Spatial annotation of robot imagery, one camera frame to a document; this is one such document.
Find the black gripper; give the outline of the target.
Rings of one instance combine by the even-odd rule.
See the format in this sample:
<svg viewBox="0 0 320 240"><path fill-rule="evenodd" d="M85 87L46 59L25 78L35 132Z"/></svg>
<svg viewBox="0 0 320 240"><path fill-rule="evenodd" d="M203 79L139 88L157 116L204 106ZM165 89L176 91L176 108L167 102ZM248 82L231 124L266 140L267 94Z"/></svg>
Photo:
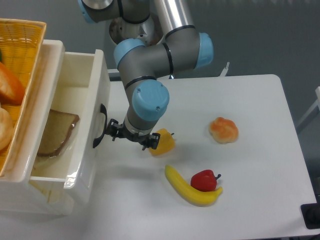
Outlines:
<svg viewBox="0 0 320 240"><path fill-rule="evenodd" d="M150 134L151 131L151 129L141 130L132 128L132 126L126 122L119 124L117 120L111 118L106 125L104 134L110 136L112 141L126 138L131 142L139 143L142 145L143 151L147 148L156 150L161 138L161 134L156 132Z"/></svg>

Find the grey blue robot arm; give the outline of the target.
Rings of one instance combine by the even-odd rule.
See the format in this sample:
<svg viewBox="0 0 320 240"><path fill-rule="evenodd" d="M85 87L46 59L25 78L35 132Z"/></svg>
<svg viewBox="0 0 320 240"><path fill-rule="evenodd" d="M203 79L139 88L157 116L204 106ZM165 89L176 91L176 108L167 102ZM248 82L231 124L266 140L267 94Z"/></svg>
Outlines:
<svg viewBox="0 0 320 240"><path fill-rule="evenodd" d="M210 36L197 31L184 0L157 0L155 8L164 41L147 45L141 37L126 38L113 57L128 99L123 123L107 120L103 134L156 149L160 134L153 128L166 112L170 95L160 77L209 65L214 57Z"/></svg>

